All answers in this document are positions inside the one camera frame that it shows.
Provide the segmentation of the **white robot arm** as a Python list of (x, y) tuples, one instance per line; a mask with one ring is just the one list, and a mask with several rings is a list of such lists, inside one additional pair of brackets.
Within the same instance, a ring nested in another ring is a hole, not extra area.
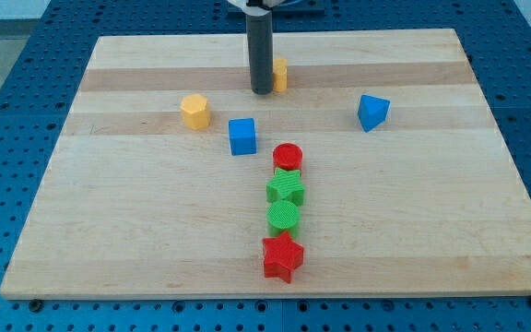
[(241, 10), (250, 9), (264, 9), (271, 10), (276, 6), (280, 6), (286, 0), (228, 0), (228, 3), (238, 7)]

